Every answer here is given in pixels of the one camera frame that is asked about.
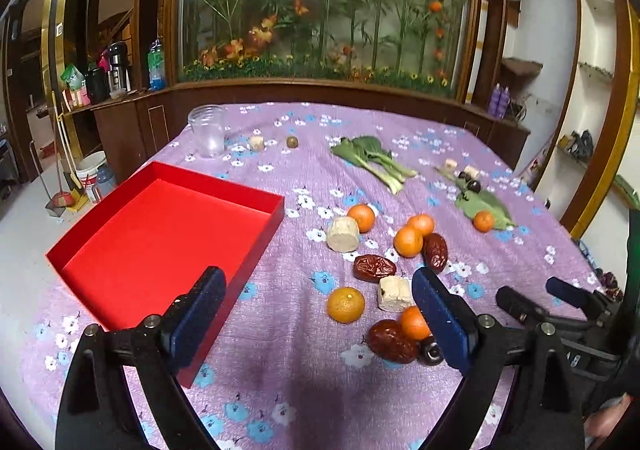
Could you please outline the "right hand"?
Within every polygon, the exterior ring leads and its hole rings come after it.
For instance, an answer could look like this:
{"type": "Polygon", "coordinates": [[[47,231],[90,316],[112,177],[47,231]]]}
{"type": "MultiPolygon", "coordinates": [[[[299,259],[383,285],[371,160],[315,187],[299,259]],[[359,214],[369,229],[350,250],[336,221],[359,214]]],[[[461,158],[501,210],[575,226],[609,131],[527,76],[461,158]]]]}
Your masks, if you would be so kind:
{"type": "Polygon", "coordinates": [[[587,418],[586,436],[592,439],[605,439],[620,422],[629,404],[631,404],[631,396],[627,394],[606,401],[601,409],[587,418]]]}

